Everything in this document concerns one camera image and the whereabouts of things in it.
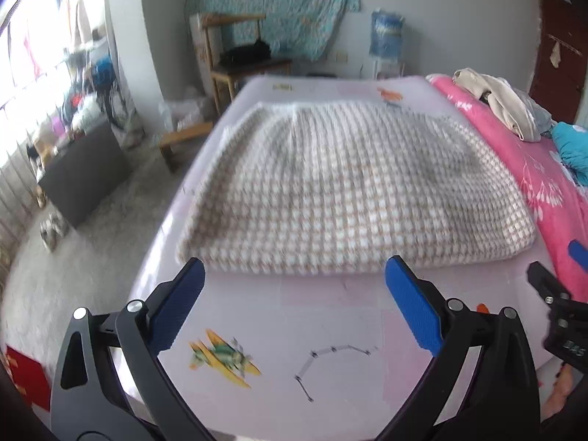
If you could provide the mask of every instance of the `gray floor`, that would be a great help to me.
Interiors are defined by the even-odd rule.
[[[130,179],[117,188],[54,253],[43,247],[36,220],[13,262],[0,308],[0,340],[39,361],[53,377],[73,310],[118,311],[200,143],[181,150],[170,174],[157,148],[128,153]]]

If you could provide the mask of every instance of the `blue rubber pad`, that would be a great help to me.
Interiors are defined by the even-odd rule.
[[[572,240],[567,246],[567,252],[585,272],[588,272],[588,250],[584,248],[584,245],[577,240]]]
[[[414,274],[407,272],[395,258],[389,259],[386,286],[419,346],[437,356],[443,344],[441,321],[418,288]]]
[[[181,279],[151,319],[149,351],[153,356],[171,348],[187,315],[204,288],[206,272],[200,260],[195,260],[188,270],[183,270],[180,274],[182,274]]]

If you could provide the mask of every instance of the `door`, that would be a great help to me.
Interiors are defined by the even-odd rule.
[[[588,26],[564,0],[541,0],[541,42],[530,96],[557,122],[573,124],[588,61]]]

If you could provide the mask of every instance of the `checkered blanket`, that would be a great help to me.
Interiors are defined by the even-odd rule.
[[[489,262],[535,226],[504,164],[467,123],[386,105],[262,105],[225,138],[180,261],[262,273],[381,272]]]

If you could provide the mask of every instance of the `silver screw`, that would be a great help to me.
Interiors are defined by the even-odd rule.
[[[458,299],[449,300],[449,302],[447,302],[447,306],[449,307],[449,310],[451,310],[452,312],[459,312],[463,310],[463,303],[461,300]]]
[[[75,311],[73,312],[73,317],[76,320],[81,320],[82,318],[84,318],[86,316],[86,309],[84,307],[80,307],[80,308],[76,308]]]
[[[516,318],[516,310],[510,307],[505,308],[505,317]]]
[[[141,300],[132,300],[126,305],[126,309],[131,313],[138,312],[142,308],[143,302]]]

